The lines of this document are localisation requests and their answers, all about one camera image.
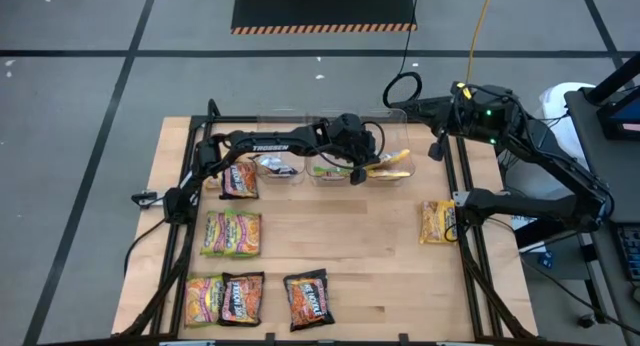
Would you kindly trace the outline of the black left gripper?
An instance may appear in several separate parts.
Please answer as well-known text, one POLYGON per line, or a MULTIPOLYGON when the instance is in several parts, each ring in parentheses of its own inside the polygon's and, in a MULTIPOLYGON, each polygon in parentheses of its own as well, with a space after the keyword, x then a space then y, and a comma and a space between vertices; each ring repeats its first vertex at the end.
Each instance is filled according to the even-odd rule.
POLYGON ((330 121, 327 135, 329 155, 350 162, 354 167, 367 166, 368 170, 383 164, 383 155, 376 151, 373 133, 356 114, 344 113, 330 121))

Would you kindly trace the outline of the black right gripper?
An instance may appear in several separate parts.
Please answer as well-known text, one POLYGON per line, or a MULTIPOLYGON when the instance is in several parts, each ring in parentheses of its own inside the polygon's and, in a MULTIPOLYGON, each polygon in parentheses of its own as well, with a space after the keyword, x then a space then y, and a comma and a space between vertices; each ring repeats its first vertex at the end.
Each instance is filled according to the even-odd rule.
POLYGON ((454 82, 450 92, 451 135, 496 145, 517 129, 518 97, 511 89, 454 82))

